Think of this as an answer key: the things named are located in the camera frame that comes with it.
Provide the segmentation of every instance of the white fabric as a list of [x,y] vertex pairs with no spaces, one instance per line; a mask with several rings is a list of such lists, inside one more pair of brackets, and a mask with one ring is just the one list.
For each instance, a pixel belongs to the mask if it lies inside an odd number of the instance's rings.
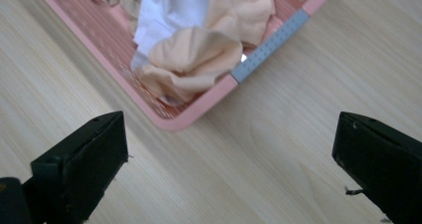
[[208,11],[208,0],[142,0],[133,41],[138,45],[130,67],[148,65],[148,53],[158,42],[176,31],[202,27]]

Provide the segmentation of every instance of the laundry basket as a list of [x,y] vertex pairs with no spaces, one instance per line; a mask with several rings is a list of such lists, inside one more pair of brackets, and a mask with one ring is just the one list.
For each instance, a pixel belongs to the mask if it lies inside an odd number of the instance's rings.
[[276,15],[268,22],[263,44],[212,89],[179,107],[168,106],[153,97],[130,70],[136,46],[122,9],[96,0],[45,1],[157,126],[179,130],[195,122],[238,87],[300,29],[325,0],[274,0]]

